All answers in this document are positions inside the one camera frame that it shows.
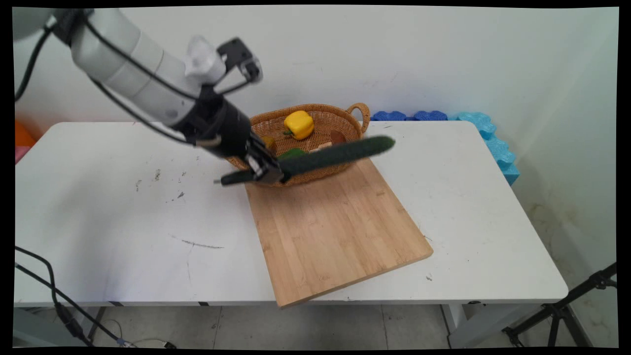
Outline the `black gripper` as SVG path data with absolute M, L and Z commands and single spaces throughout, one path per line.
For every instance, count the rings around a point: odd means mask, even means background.
M 245 159 L 255 182 L 270 185 L 285 177 L 275 155 L 252 131 L 250 119 L 212 87 L 201 87 L 195 104 L 172 128 L 187 143 L 221 159 Z

